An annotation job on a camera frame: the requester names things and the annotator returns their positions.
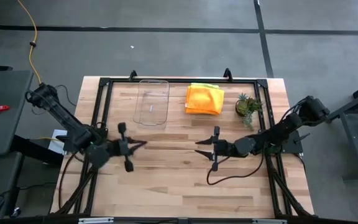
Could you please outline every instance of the gray floor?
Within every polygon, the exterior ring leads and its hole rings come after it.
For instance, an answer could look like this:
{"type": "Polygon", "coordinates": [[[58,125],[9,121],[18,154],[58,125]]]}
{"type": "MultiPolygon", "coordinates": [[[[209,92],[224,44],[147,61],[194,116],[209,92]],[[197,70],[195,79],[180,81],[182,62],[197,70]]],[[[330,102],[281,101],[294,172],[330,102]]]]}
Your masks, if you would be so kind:
{"type": "MultiPolygon", "coordinates": [[[[257,28],[252,0],[25,0],[36,23],[54,26],[257,28]]],[[[358,0],[260,0],[268,29],[358,30],[358,0]]],[[[0,24],[30,25],[16,1],[0,0],[0,24]]],[[[0,30],[0,65],[30,69],[31,31],[0,30]]],[[[358,89],[358,35],[267,35],[275,78],[284,78],[290,103],[313,95],[331,110],[358,89]]],[[[185,75],[266,77],[258,34],[153,32],[39,32],[34,53],[42,80],[66,85],[73,101],[85,75],[185,75]]],[[[71,106],[61,90],[62,103],[71,106]]],[[[60,125],[26,105],[17,133],[50,136],[60,125]]],[[[303,141],[306,173],[317,215],[358,221],[358,182],[342,176],[358,170],[339,121],[316,128],[303,141]]],[[[20,185],[49,182],[58,169],[25,160],[20,185]],[[44,172],[45,179],[32,179],[44,172]]],[[[23,216],[46,213],[53,188],[21,192],[23,216]]]]}

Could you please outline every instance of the folded towel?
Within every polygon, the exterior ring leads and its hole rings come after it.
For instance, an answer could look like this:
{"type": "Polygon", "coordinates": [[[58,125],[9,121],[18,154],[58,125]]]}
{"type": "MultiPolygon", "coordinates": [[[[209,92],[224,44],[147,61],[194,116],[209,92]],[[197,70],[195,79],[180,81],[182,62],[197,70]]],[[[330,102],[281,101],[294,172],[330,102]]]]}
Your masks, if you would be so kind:
{"type": "Polygon", "coordinates": [[[186,113],[218,115],[223,107],[224,91],[204,85],[190,85],[187,88],[186,113]]]}

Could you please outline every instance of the butcher block tabletop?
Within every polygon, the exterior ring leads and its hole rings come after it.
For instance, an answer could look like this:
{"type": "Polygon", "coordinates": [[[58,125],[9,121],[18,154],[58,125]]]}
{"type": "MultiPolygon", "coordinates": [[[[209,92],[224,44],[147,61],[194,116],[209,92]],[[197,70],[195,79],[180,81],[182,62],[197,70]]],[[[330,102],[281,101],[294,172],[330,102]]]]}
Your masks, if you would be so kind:
{"type": "MultiPolygon", "coordinates": [[[[90,124],[100,77],[84,77],[75,116],[90,124]]],[[[289,109],[284,80],[270,78],[268,90],[275,121],[289,109]]],[[[206,183],[211,162],[195,149],[212,152],[212,146],[201,146],[196,141],[208,139],[219,126],[220,139],[234,142],[259,127],[257,113],[253,116],[253,130],[245,127],[235,112],[240,93],[255,98],[251,84],[220,83],[224,90],[222,113],[218,116],[186,114],[185,97],[189,83],[170,83],[167,122],[164,129],[150,129],[134,122],[138,83],[114,83],[108,113],[108,139],[119,138],[118,123],[125,122],[126,135],[148,143],[131,157],[134,172],[126,172],[123,157],[113,157],[99,170],[94,195],[92,216],[110,217],[198,217],[198,218],[273,218],[269,180],[265,163],[254,175],[244,179],[229,179],[216,185],[206,183]]],[[[103,112],[104,88],[99,119],[103,112]]],[[[265,101],[261,91],[262,102],[265,101]]],[[[269,127],[265,103],[266,127],[269,127]]],[[[63,160],[60,177],[68,160],[63,160]]],[[[308,184],[299,158],[283,154],[287,185],[306,211],[313,213],[308,184]]],[[[261,155],[245,159],[230,158],[212,172],[214,182],[229,175],[245,175],[259,165],[261,155]]],[[[78,185],[82,163],[72,160],[62,184],[62,203],[66,202],[78,185]]],[[[85,207],[88,189],[82,207],[85,207]]],[[[277,187],[280,208],[284,211],[282,193],[277,187]]],[[[58,188],[51,212],[58,210],[58,188]]]]}

